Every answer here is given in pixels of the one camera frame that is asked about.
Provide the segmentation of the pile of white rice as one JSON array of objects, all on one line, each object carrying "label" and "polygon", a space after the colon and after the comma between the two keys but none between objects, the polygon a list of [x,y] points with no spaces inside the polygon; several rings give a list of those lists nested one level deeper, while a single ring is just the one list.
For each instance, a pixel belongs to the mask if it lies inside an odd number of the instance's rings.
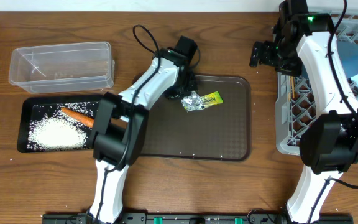
[{"label": "pile of white rice", "polygon": [[69,117],[66,108],[90,118],[97,110],[96,102],[34,105],[29,122],[26,150],[29,152],[75,151],[89,148],[91,128]]}]

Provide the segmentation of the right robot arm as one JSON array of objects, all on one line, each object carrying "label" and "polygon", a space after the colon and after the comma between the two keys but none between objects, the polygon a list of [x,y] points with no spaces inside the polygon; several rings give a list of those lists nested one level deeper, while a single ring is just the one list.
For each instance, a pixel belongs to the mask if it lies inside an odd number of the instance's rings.
[{"label": "right robot arm", "polygon": [[338,54],[336,30],[329,14],[283,13],[274,40],[253,46],[251,67],[270,65],[293,77],[306,72],[316,107],[299,143],[303,171],[278,223],[317,222],[332,184],[358,163],[358,101]]}]

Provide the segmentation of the aluminium foil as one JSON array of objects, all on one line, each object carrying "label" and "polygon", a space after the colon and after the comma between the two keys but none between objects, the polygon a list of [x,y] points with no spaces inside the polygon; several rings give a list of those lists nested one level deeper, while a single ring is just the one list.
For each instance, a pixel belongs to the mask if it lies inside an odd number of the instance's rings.
[{"label": "aluminium foil", "polygon": [[185,96],[181,103],[186,112],[204,109],[203,101],[196,91],[192,91],[189,96]]}]

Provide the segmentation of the wooden chopstick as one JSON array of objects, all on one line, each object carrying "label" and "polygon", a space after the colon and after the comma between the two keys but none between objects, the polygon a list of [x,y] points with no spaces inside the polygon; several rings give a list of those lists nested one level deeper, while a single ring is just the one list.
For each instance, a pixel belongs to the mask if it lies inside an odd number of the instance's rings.
[{"label": "wooden chopstick", "polygon": [[291,98],[295,99],[295,78],[290,77],[290,85],[291,85]]},{"label": "wooden chopstick", "polygon": [[291,77],[287,77],[287,80],[288,80],[288,84],[289,84],[289,87],[288,87],[288,102],[291,103],[291,99],[292,99],[292,78]]}]

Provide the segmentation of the large blue plate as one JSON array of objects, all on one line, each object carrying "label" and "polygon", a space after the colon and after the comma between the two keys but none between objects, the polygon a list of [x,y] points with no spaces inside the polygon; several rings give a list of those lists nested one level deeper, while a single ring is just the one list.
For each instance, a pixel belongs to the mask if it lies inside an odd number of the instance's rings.
[{"label": "large blue plate", "polygon": [[353,42],[337,41],[337,50],[346,77],[358,75],[358,45]]}]

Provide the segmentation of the orange carrot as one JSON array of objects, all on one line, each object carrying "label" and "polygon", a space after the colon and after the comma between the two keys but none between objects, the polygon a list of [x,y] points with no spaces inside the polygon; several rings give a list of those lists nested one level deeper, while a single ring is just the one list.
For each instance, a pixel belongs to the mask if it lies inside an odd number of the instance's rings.
[{"label": "orange carrot", "polygon": [[92,128],[94,125],[94,119],[90,118],[89,116],[83,115],[68,108],[62,108],[61,111],[67,116],[75,119],[76,121],[80,122],[81,124],[84,124],[89,128]]}]

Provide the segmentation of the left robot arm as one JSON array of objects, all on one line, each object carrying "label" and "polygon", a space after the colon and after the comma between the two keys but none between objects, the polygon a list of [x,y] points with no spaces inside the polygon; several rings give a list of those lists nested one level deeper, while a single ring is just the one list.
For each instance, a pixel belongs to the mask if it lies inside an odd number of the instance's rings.
[{"label": "left robot arm", "polygon": [[154,53],[150,67],[128,89],[100,100],[89,143],[96,163],[93,223],[114,223],[123,209],[122,195],[129,167],[143,148],[149,111],[165,95],[178,98],[193,87],[197,47],[167,48]]}]

